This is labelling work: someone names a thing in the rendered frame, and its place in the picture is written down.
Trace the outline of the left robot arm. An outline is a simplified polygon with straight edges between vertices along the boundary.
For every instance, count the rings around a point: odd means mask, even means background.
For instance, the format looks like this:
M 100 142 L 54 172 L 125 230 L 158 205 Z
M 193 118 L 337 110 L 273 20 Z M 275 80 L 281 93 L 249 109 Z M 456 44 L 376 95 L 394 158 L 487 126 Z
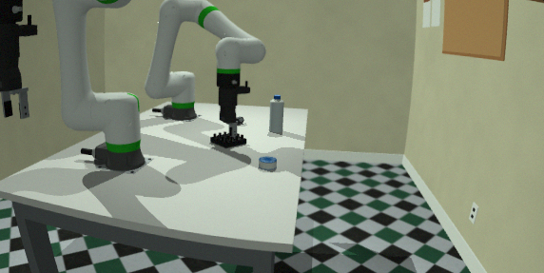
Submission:
M 182 22 L 195 22 L 222 39 L 215 48 L 217 73 L 241 73 L 241 63 L 259 63 L 266 54 L 261 40 L 237 27 L 208 1 L 165 0 L 160 6 L 155 48 L 146 77 L 145 91 L 152 99 L 172 97 L 172 105 L 153 108 L 152 112 L 161 112 L 163 118 L 173 120 L 197 118 L 194 110 L 194 74 L 187 71 L 170 72 L 172 54 Z

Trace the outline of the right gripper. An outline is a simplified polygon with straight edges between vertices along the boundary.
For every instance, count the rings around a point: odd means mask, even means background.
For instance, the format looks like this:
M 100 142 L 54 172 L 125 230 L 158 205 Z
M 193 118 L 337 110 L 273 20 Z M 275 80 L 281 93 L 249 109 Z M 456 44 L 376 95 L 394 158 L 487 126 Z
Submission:
M 11 94 L 19 95 L 20 119 L 29 117 L 29 88 L 22 88 L 18 67 L 19 36 L 37 35 L 37 25 L 18 25 L 23 20 L 23 0 L 0 0 L 0 92 L 4 117 L 12 116 Z

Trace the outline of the black knob panel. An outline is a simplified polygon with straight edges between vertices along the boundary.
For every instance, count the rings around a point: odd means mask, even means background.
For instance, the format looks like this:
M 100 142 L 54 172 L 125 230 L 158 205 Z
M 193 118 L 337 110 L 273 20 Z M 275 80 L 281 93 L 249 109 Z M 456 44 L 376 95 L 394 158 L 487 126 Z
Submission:
M 229 148 L 246 144 L 246 139 L 243 137 L 243 135 L 241 135 L 240 137 L 240 133 L 237 133 L 236 137 L 231 137 L 229 136 L 229 133 L 226 134 L 226 131 L 224 131 L 223 135 L 221 132 L 219 132 L 219 135 L 217 135 L 217 137 L 216 133 L 214 133 L 213 137 L 210 137 L 210 142 L 218 146 Z

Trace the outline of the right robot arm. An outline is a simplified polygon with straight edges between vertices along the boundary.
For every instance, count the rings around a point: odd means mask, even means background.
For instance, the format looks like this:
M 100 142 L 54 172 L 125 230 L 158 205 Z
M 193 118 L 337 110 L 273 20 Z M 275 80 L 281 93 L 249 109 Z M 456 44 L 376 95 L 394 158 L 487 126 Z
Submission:
M 125 92 L 94 93 L 87 66 L 87 12 L 118 9 L 131 0 L 52 0 L 60 59 L 61 115 L 67 127 L 103 131 L 106 142 L 94 149 L 94 164 L 112 170 L 132 170 L 145 164 L 140 149 L 139 99 Z M 101 4 L 102 3 L 102 4 Z M 107 157 L 108 156 L 108 157 Z

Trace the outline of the grey bottle with blue cap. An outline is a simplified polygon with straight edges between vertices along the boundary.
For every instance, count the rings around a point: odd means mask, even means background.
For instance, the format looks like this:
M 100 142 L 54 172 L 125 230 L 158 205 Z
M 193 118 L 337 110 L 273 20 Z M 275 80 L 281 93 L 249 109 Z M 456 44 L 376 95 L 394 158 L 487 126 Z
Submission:
M 269 131 L 279 133 L 282 132 L 283 126 L 283 106 L 284 101 L 280 95 L 274 95 L 274 99 L 270 101 L 270 117 Z

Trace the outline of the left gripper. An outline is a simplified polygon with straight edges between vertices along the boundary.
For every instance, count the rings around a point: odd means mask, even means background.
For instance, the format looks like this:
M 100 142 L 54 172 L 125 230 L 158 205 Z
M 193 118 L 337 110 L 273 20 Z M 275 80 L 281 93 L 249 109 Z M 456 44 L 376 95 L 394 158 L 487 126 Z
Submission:
M 217 87 L 219 87 L 219 106 L 221 108 L 220 121 L 229 125 L 229 136 L 231 136 L 232 128 L 232 137 L 236 137 L 238 94 L 250 93 L 250 88 L 247 86 L 247 81 L 245 81 L 245 87 L 240 87 L 240 73 L 217 73 Z

